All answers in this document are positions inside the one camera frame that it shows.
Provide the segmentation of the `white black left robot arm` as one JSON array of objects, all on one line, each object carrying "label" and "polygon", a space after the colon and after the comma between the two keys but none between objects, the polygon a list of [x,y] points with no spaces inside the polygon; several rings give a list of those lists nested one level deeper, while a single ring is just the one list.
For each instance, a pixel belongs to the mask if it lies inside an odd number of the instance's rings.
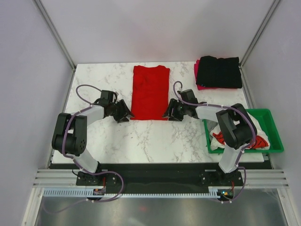
[{"label": "white black left robot arm", "polygon": [[87,149],[87,128],[110,116],[117,123],[128,122],[129,118],[134,117],[123,99],[117,102],[97,99],[89,107],[73,114],[60,113],[52,137],[52,148],[87,173],[87,180],[93,185],[103,181],[103,173],[100,163]]}]

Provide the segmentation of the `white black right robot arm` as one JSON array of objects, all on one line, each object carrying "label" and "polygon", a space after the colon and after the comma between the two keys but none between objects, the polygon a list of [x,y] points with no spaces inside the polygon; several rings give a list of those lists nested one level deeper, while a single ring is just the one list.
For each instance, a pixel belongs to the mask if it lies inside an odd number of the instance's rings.
[{"label": "white black right robot arm", "polygon": [[232,180],[232,172],[238,168],[244,150],[253,145],[257,129],[242,104],[232,106],[214,105],[205,102],[189,103],[181,99],[171,99],[163,118],[182,121],[184,116],[218,123],[224,139],[224,151],[219,161],[221,170],[215,174],[216,182],[227,185]]}]

